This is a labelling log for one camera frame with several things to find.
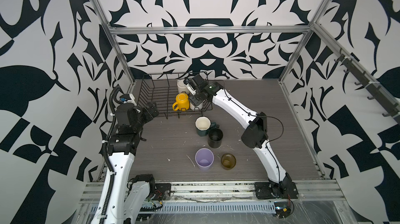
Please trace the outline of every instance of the zip tie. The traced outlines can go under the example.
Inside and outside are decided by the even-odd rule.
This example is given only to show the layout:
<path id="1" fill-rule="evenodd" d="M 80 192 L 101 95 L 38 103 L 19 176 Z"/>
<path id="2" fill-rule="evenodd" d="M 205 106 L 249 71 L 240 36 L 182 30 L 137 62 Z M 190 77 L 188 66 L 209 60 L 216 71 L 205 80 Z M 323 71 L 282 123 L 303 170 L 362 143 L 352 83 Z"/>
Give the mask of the zip tie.
<path id="1" fill-rule="evenodd" d="M 366 88 L 368 85 L 370 85 L 370 84 L 372 84 L 372 83 L 380 83 L 379 81 L 368 81 L 368 84 L 367 85 L 365 85 L 365 87 L 364 88 Z"/>

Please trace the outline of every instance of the wall hook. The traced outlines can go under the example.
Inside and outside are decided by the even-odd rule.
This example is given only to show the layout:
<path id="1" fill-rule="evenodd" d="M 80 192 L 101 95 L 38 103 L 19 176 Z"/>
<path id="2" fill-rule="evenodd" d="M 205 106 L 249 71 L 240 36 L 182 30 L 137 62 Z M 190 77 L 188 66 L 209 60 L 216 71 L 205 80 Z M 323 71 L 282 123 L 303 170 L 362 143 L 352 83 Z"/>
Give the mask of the wall hook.
<path id="1" fill-rule="evenodd" d="M 388 116 L 391 116 L 391 113 L 383 113 L 382 115 L 383 115 L 383 117 L 388 117 Z"/>

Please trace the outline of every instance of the black wire dish rack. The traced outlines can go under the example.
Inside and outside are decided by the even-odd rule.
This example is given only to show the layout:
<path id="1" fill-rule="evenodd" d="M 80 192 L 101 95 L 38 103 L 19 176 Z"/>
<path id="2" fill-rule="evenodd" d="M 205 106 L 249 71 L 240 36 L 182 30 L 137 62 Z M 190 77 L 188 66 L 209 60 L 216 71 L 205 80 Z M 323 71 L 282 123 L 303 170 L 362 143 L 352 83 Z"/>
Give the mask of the black wire dish rack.
<path id="1" fill-rule="evenodd" d="M 176 102 L 175 97 L 178 95 L 178 79 L 192 78 L 200 74 L 203 79 L 208 81 L 207 72 L 183 72 L 183 73 L 157 73 L 145 74 L 140 86 L 139 98 L 137 104 L 144 107 L 148 102 L 157 103 L 158 117 L 165 116 L 186 116 L 186 115 L 201 115 L 205 111 L 212 110 L 213 104 L 209 101 L 203 102 L 203 108 L 195 107 L 195 110 L 188 109 L 187 111 L 174 111 L 173 104 Z"/>

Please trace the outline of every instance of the cup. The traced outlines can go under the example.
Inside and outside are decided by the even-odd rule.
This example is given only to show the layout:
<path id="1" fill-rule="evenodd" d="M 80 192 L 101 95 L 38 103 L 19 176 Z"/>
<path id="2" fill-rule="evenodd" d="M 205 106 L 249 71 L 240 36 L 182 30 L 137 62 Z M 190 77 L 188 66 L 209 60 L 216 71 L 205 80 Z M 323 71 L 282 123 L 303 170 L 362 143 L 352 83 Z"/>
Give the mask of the cup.
<path id="1" fill-rule="evenodd" d="M 201 171 L 206 171 L 214 162 L 214 154 L 208 148 L 201 148 L 196 152 L 194 159 L 196 160 L 199 169 Z"/>
<path id="2" fill-rule="evenodd" d="M 172 109 L 177 111 L 187 111 L 190 108 L 189 97 L 185 93 L 180 93 L 175 98 L 176 102 L 172 105 Z"/>
<path id="3" fill-rule="evenodd" d="M 211 128 L 208 131 L 208 145 L 212 148 L 220 147 L 223 136 L 223 132 L 218 127 Z"/>
<path id="4" fill-rule="evenodd" d="M 236 158 L 233 156 L 233 154 L 223 154 L 221 156 L 221 164 L 225 170 L 233 169 L 233 167 L 236 165 Z"/>
<path id="5" fill-rule="evenodd" d="M 193 111 L 201 110 L 202 108 L 203 108 L 203 103 L 200 103 L 200 105 L 197 107 L 195 105 L 193 105 L 192 103 L 190 103 L 190 109 Z"/>
<path id="6" fill-rule="evenodd" d="M 198 117 L 196 120 L 196 132 L 199 136 L 208 135 L 210 128 L 219 127 L 217 123 L 211 122 L 207 117 Z"/>
<path id="7" fill-rule="evenodd" d="M 176 83 L 178 93 L 185 93 L 187 95 L 190 93 L 189 89 L 185 86 L 182 79 L 178 80 Z"/>

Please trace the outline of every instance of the white cup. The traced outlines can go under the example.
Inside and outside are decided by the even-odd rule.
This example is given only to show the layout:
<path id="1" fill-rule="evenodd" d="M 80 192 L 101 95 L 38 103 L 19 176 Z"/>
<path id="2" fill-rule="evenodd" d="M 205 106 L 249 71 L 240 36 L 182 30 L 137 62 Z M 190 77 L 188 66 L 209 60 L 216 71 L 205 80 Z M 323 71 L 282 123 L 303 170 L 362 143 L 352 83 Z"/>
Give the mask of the white cup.
<path id="1" fill-rule="evenodd" d="M 201 110 L 203 108 L 203 103 L 200 103 L 199 106 L 195 107 L 192 103 L 190 103 L 190 109 L 193 111 Z"/>
<path id="2" fill-rule="evenodd" d="M 189 89 L 185 86 L 185 84 L 183 83 L 183 80 L 178 80 L 177 82 L 177 91 L 178 93 L 185 93 L 185 94 L 190 94 Z"/>

